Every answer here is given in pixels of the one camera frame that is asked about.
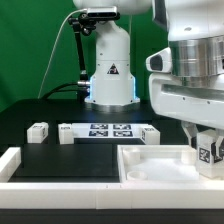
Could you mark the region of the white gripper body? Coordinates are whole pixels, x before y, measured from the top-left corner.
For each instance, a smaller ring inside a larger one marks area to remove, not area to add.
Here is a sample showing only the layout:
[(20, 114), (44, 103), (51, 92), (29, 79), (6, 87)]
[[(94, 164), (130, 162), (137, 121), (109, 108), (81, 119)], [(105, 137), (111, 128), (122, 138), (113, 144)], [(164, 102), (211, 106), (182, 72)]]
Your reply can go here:
[(207, 88), (189, 88), (173, 75), (152, 73), (149, 92), (156, 114), (224, 130), (224, 74)]

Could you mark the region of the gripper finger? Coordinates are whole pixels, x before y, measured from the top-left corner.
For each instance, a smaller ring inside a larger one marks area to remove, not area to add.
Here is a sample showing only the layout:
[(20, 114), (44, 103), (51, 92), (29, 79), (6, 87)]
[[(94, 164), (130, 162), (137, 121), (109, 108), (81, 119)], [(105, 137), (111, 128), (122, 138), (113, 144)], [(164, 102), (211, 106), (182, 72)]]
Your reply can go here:
[(181, 122), (182, 129), (188, 139), (188, 144), (192, 148), (197, 147), (197, 134), (198, 134), (198, 129), (197, 126), (194, 123), (187, 122), (187, 121), (182, 121)]
[(215, 148), (216, 148), (216, 155), (218, 157), (221, 157), (220, 147), (223, 141), (224, 141), (224, 130), (216, 130)]

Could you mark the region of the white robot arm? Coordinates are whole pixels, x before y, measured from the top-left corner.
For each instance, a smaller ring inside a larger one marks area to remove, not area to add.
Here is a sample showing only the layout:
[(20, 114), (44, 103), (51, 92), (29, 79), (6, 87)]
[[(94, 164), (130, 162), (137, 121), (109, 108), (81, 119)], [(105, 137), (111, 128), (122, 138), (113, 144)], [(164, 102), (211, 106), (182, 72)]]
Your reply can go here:
[(190, 139), (198, 124), (214, 128), (212, 152), (224, 156), (224, 0), (73, 2), (84, 11), (83, 29), (97, 32), (87, 102), (103, 108), (131, 104), (130, 38), (115, 20), (152, 10), (153, 20), (168, 31), (168, 47), (146, 59), (151, 105), (157, 114), (180, 120)]

